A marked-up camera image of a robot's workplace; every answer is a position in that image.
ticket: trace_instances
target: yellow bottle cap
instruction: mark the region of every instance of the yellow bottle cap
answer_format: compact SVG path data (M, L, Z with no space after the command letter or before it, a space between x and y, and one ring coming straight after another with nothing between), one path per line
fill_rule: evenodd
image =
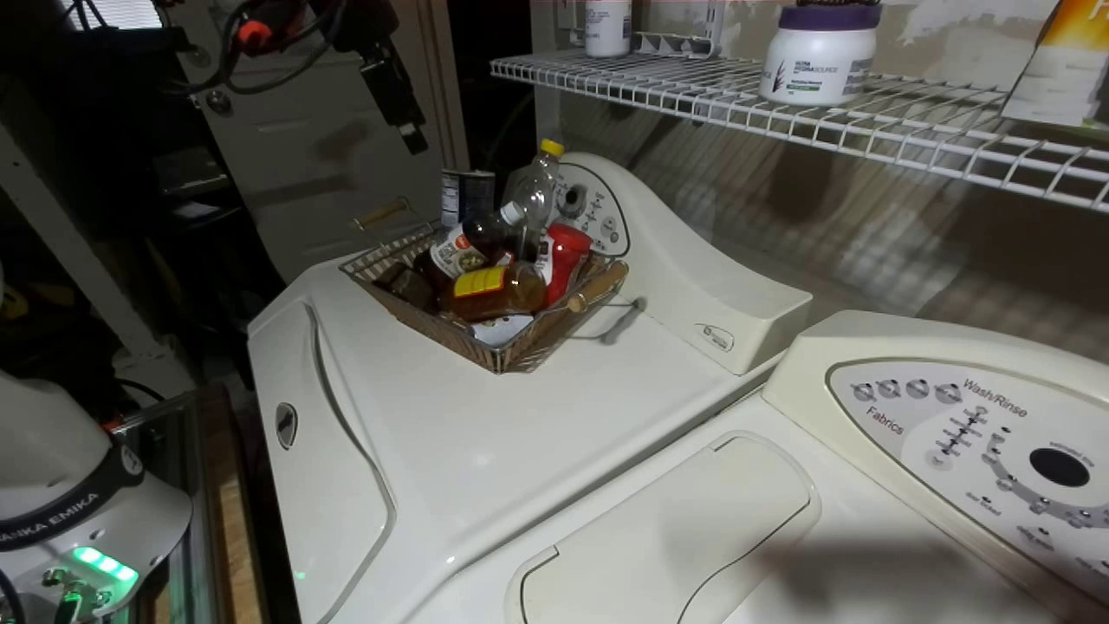
M552 154L554 157L562 157L562 154L566 153L566 147L562 146L562 143L556 143L550 139L543 139L542 142L539 143L539 149Z

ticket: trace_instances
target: purple lid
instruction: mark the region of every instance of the purple lid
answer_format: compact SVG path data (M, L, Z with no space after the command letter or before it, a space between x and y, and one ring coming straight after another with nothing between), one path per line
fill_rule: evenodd
M871 30L882 19L882 6L782 7L779 28L790 30Z

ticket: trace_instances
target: door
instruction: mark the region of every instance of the door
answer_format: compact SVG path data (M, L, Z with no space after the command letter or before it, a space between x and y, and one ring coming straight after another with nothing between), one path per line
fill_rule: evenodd
M185 0L167 9L200 51L180 54L192 82L215 70L224 20L237 0ZM409 154L386 125L363 82L355 53L324 54L312 69L264 93L238 95L220 112L197 102L230 173L257 224L274 265L287 280L308 266L370 246L416 218L394 216L369 228L356 216L406 196L424 219L439 209L439 171L468 167L445 0L394 0L400 20L393 42L427 124L428 150ZM311 21L311 11L305 22ZM272 80L299 65L318 33L281 54L243 58L240 84Z

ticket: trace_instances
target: wooden handle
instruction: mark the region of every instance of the wooden handle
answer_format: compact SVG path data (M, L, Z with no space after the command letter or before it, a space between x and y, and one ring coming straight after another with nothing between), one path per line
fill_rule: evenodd
M580 315L586 309L589 309L590 304L608 294L609 290L615 287L615 285L627 276L628 263L622 259L617 259L609 264L604 272L586 282L586 284L581 286L581 289L573 293L573 295L567 299L566 306L570 308L570 311L574 311L574 314Z
M366 227L368 227L372 223L377 223L378 221L388 218L389 216L393 216L404 209L408 209L408 197L396 197L377 209L367 212L362 216L356 216L350 223L350 226L365 232Z

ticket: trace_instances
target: white jar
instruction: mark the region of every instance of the white jar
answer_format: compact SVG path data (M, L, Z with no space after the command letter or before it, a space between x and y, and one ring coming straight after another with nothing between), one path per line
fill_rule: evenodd
M631 52L631 0L586 0L586 55Z
M783 7L759 94L783 104L837 106L863 93L881 6Z

